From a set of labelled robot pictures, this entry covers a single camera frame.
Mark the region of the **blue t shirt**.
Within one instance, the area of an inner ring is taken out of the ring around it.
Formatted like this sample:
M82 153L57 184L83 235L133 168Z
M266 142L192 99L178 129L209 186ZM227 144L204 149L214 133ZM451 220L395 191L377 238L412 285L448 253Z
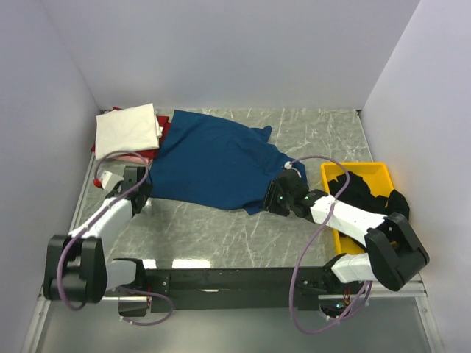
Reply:
M259 213L270 182L292 160L269 142L271 133L270 126L175 110L150 169L150 196Z

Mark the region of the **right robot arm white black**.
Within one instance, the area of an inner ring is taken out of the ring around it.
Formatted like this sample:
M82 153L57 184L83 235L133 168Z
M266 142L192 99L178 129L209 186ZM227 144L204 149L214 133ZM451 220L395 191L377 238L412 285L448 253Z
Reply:
M294 169L282 171L266 191L263 209L281 216L294 213L325 224L362 245L360 254L342 254L327 265L323 285L340 293L351 282L375 281L399 291L430 262L430 257L404 215L367 212L321 191L309 190Z

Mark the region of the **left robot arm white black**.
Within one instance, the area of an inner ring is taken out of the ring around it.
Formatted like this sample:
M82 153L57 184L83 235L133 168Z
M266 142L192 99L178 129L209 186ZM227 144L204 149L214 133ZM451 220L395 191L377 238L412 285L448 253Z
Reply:
M132 296L145 291L147 278L142 260L122 257L107 263L105 252L124 226L142 211L151 191L148 168L127 166L123 179L84 224L50 239L43 278L46 299L60 300L72 310L80 310L85 304L100 302L113 288L122 286Z

